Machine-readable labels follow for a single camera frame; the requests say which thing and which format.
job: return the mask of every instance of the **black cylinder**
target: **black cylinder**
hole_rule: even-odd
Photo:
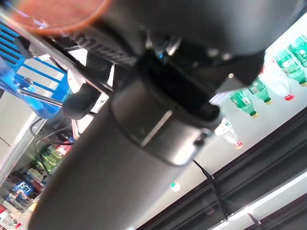
[[[99,111],[56,170],[29,229],[134,227],[218,124],[134,80]]]

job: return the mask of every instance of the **blue plastic basket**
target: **blue plastic basket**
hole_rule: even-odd
[[[7,25],[0,23],[0,57],[13,70],[5,72],[5,74],[2,73],[2,76],[0,76],[0,87],[27,102],[38,116],[45,119],[53,118],[60,110],[58,106],[21,94],[18,92],[18,88],[22,87],[31,92],[35,92],[36,88],[40,88],[44,92],[50,92],[50,97],[52,99],[63,102],[71,92],[67,81],[67,73],[39,58],[33,58],[30,62],[32,64],[37,62],[42,66],[42,69],[46,70],[45,72],[49,72],[47,70],[52,69],[53,72],[55,71],[55,73],[58,73],[58,76],[63,77],[59,79],[50,76],[43,70],[37,69],[37,65],[35,65],[35,67],[31,66],[29,61],[22,56],[18,47],[14,44],[16,37],[19,37],[18,33],[11,30]],[[23,68],[27,69],[27,76],[20,74],[20,70]],[[44,82],[48,79],[48,85],[56,85],[56,87],[51,88],[50,86],[46,86],[39,80],[33,81],[33,85],[29,84],[29,82],[24,79],[31,78],[31,75],[35,75],[36,78],[39,76]]]

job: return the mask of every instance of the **blue crate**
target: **blue crate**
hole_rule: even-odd
[[[14,40],[16,37],[19,37],[18,33],[11,30],[5,24],[0,23],[0,57],[13,70],[6,71],[5,74],[2,73],[2,76],[0,77],[0,87],[8,91],[9,93],[12,93],[13,95],[23,99],[39,117],[45,119],[53,118],[60,110],[58,106],[51,105],[38,99],[21,94],[18,92],[18,88],[23,87],[24,89],[27,89],[31,92],[35,92],[35,88],[33,87],[33,85],[35,85],[36,87],[51,92],[52,99],[63,102],[71,93],[67,81],[67,73],[56,66],[53,66],[45,61],[40,60],[39,58],[34,58],[37,62],[40,62],[42,65],[44,65],[45,68],[51,68],[63,74],[63,78],[61,80],[58,80],[26,64],[25,58],[21,55],[18,47],[14,44]],[[29,82],[24,80],[25,76],[22,76],[21,74],[17,73],[21,67],[27,68],[33,73],[39,74],[42,78],[47,78],[50,81],[54,81],[58,84],[58,86],[56,87],[56,89],[51,89],[50,87],[42,85],[41,83],[36,81],[33,82],[33,85],[29,84]]]

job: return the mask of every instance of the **black bracket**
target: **black bracket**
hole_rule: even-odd
[[[254,224],[257,226],[258,230],[263,230],[261,222],[257,220],[252,214],[248,213],[248,216],[253,220]]]
[[[202,173],[207,177],[207,180],[211,186],[211,189],[215,195],[215,198],[219,204],[219,207],[223,213],[223,216],[225,219],[228,219],[228,214],[226,212],[226,209],[223,205],[223,200],[220,196],[220,194],[218,193],[217,189],[216,189],[216,186],[214,184],[214,176],[210,175],[196,160],[193,160],[193,162],[201,169]]]

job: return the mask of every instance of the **plastic bottle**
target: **plastic bottle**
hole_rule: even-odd
[[[238,136],[233,129],[233,125],[226,119],[223,118],[220,125],[215,129],[215,134],[222,137],[225,141],[232,144],[235,149],[240,149],[243,147],[241,141],[239,141]]]
[[[21,226],[21,224],[18,223],[16,216],[4,205],[0,205],[0,222],[17,228]]]
[[[259,74],[260,80],[275,94],[286,101],[294,99],[286,74],[279,68],[275,60],[265,60],[264,67]]]
[[[299,62],[307,67],[307,38],[304,35],[297,37],[289,46],[288,50],[299,60]]]
[[[240,110],[248,113],[251,117],[257,116],[253,103],[242,90],[230,93],[229,98]]]
[[[259,78],[256,78],[256,80],[254,80],[253,83],[250,86],[248,86],[248,90],[253,95],[255,95],[259,99],[263,100],[266,104],[272,103],[272,100],[271,100],[271,97],[269,97],[267,88],[259,80]]]
[[[291,53],[288,50],[283,50],[278,52],[275,56],[275,60],[287,77],[294,79],[301,86],[307,85],[307,79],[301,64],[291,56]]]

